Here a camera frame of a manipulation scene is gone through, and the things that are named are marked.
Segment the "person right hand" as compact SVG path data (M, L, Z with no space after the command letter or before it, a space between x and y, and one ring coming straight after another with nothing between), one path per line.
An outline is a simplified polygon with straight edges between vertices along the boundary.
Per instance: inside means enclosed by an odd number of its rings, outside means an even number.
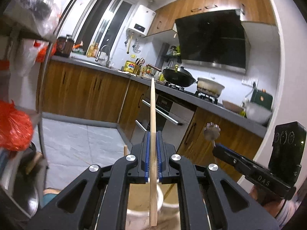
M256 186L252 187L249 195L274 217L277 216L285 202L284 199L267 193Z

